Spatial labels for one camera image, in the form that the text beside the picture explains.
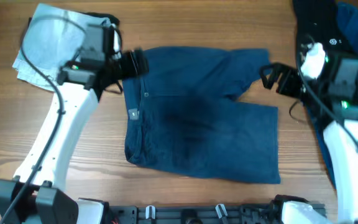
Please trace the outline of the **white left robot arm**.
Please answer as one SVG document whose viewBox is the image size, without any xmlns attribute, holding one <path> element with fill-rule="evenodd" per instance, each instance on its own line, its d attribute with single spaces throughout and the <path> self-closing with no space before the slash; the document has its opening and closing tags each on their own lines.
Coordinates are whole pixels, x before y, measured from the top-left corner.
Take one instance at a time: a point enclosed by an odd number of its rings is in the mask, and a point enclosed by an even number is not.
<svg viewBox="0 0 358 224">
<path fill-rule="evenodd" d="M 109 204 L 65 192 L 70 159 L 102 92 L 149 71 L 142 49 L 79 50 L 59 70 L 47 117 L 11 180 L 0 179 L 1 223 L 107 223 Z"/>
</svg>

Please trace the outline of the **dark blue denim shorts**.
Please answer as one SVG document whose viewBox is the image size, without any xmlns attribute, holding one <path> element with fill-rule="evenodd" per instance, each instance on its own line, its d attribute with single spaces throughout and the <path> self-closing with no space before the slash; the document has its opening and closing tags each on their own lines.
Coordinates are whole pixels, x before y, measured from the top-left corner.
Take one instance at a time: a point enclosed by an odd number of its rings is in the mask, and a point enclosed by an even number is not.
<svg viewBox="0 0 358 224">
<path fill-rule="evenodd" d="M 125 80 L 128 162 L 176 174 L 279 184 L 278 109 L 240 101 L 266 49 L 157 47 Z"/>
</svg>

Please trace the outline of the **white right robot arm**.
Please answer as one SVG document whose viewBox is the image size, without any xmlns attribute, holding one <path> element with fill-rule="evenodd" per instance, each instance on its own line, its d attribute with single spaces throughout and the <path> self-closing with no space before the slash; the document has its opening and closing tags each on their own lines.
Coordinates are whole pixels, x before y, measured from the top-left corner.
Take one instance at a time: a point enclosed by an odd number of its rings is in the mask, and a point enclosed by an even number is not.
<svg viewBox="0 0 358 224">
<path fill-rule="evenodd" d="M 264 88 L 296 98 L 310 112 L 328 149 L 337 193 L 338 220 L 358 223 L 358 58 L 302 44 L 296 67 L 271 63 L 260 68 Z"/>
</svg>

